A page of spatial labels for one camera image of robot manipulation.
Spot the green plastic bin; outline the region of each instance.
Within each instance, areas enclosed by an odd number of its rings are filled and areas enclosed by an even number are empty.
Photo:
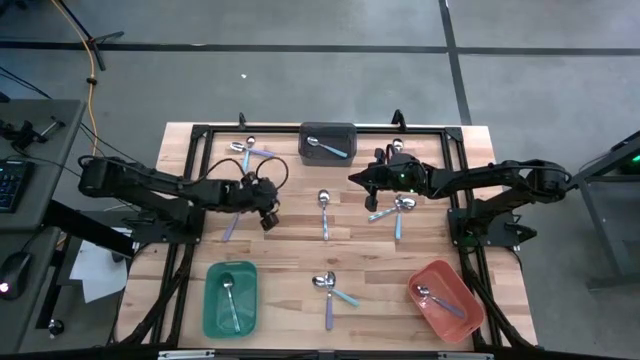
[[[227,290],[222,286],[222,276],[233,278],[233,302],[238,314],[240,332],[235,332],[233,315]],[[237,338],[249,335],[256,327],[258,314],[258,272],[249,261],[220,262],[207,271],[204,287],[202,329],[210,338]]]

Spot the wooden table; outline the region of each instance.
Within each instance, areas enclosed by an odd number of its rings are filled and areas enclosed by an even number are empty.
[[[168,123],[158,157],[160,171],[182,175],[192,123]],[[489,130],[484,126],[463,127],[470,167],[494,161]],[[229,149],[231,141],[244,141],[246,134],[218,134],[213,141],[210,164],[226,157],[239,161],[242,155]],[[209,212],[202,242],[193,259],[188,297],[180,334],[181,347],[262,348],[262,349],[342,349],[342,350],[470,350],[468,338],[458,344],[440,340],[424,321],[407,294],[409,276],[436,259],[448,261],[460,271],[457,252],[452,247],[445,213],[449,200],[416,197],[418,206],[403,215],[403,237],[394,240],[395,216],[369,224],[364,208],[366,192],[349,182],[347,175],[363,170],[373,161],[373,151],[390,143],[393,135],[359,135],[358,154],[351,168],[303,166],[297,153],[295,134],[255,134],[256,149],[275,152],[289,165],[290,175],[278,195],[280,224],[268,233],[259,225],[257,214],[240,217],[232,240],[222,235],[231,214]],[[434,166],[444,167],[437,137],[402,136],[405,152]],[[454,146],[452,157],[457,158]],[[251,157],[251,169],[262,159]],[[278,184],[282,165],[271,161],[261,176]],[[210,177],[239,179],[238,169],[225,163]],[[322,239],[321,209],[317,192],[331,193],[328,206],[330,240]],[[499,187],[474,191],[476,198],[488,198]],[[379,209],[392,205],[395,194],[381,192]],[[164,268],[167,245],[156,244],[137,257],[125,291],[117,324],[117,338],[134,329],[156,300]],[[495,300],[514,326],[530,342],[536,343],[525,287],[513,254],[501,248],[486,249]],[[204,280],[216,262],[250,260],[258,267],[259,309],[254,332],[234,340],[209,339],[202,331]],[[333,270],[336,288],[360,300],[354,308],[334,297],[334,329],[324,329],[326,293],[311,284],[314,275]],[[173,302],[165,317],[166,336]],[[486,321],[483,334],[489,338]]]

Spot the concrete floor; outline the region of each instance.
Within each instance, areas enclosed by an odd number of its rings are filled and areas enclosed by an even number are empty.
[[[437,0],[85,0],[69,6],[95,36],[124,30],[122,41],[131,42],[445,44]],[[640,47],[640,2],[634,0],[450,0],[449,6],[459,46]],[[74,36],[46,1],[0,18],[0,39]],[[386,123],[400,108],[412,124],[460,124],[446,54],[104,57],[108,70],[97,74],[94,105],[99,133],[147,165],[156,161],[166,122],[235,120],[240,111],[252,121]],[[490,127],[498,160],[542,158],[575,172],[638,130],[637,57],[461,56],[460,63],[472,122]],[[86,97],[83,52],[3,49],[0,65],[55,98]],[[38,96],[2,78],[0,90],[15,98]],[[79,136],[68,165],[76,167],[75,158],[88,148]],[[64,176],[68,184],[61,181],[56,198],[70,206],[117,204],[82,197],[74,179]],[[639,358],[638,290],[591,294],[584,286],[611,270],[578,194],[520,212],[522,222],[539,231],[521,256],[540,345]],[[23,351],[104,343],[115,306],[91,306],[61,309],[60,316],[79,318],[77,325],[55,342],[31,334]],[[82,315],[96,312],[105,315]],[[103,331],[80,336],[88,327]]]

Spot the black keyboard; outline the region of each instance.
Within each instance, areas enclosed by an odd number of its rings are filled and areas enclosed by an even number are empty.
[[[0,213],[16,211],[33,166],[29,161],[0,160]]]

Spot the orange tray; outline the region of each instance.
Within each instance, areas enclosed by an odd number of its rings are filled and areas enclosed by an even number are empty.
[[[459,318],[431,299],[424,300],[416,290],[425,285],[432,295],[464,312]],[[438,336],[457,343],[469,336],[484,321],[484,310],[451,265],[436,260],[409,278],[409,295]]]

